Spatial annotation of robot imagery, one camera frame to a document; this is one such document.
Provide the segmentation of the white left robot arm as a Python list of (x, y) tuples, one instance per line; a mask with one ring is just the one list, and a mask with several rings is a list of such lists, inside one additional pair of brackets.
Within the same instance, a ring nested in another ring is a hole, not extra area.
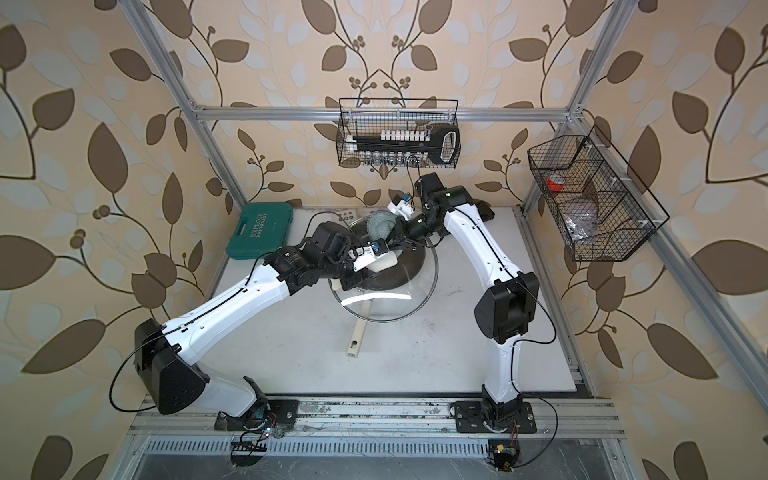
[(338, 223), (323, 222), (298, 244), (266, 254), (244, 280), (201, 306), (163, 324), (140, 324), (134, 368), (158, 412), (198, 407), (254, 417), (267, 404), (262, 390), (249, 377), (233, 380), (204, 370), (206, 353), (261, 311), (321, 279), (357, 286), (388, 251), (379, 241), (363, 241)]

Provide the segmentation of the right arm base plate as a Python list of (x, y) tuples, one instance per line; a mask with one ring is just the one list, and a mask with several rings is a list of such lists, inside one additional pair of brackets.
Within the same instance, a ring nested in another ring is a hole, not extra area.
[(531, 404), (514, 400), (495, 404), (490, 400), (457, 401), (449, 406), (456, 430), (463, 434), (534, 434), (537, 425)]

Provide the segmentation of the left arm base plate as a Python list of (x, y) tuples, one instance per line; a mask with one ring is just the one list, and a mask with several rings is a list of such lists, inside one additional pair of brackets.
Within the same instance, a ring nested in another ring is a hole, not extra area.
[(232, 417), (220, 412), (215, 420), (216, 431), (271, 431), (284, 433), (291, 430), (298, 418), (297, 399), (258, 400), (242, 416)]

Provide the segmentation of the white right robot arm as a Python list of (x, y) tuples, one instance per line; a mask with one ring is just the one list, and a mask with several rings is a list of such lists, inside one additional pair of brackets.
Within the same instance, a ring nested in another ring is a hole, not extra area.
[(498, 422), (520, 410), (514, 357), (535, 317), (539, 280), (504, 254), (485, 226), (487, 209), (464, 187), (447, 188), (431, 173), (418, 179), (416, 190), (422, 202), (420, 213), (414, 211), (407, 194), (396, 195), (387, 206), (396, 216), (387, 244), (421, 245), (434, 234), (448, 235), (469, 259), (484, 288), (474, 308), (475, 321), (491, 345), (483, 407), (488, 420)]

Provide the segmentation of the green waffle cloth checkered trim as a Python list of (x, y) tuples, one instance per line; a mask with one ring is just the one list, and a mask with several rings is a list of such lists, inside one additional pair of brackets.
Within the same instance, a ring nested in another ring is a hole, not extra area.
[(381, 210), (372, 213), (366, 223), (366, 231), (371, 241), (386, 241), (397, 224), (397, 216), (390, 211)]

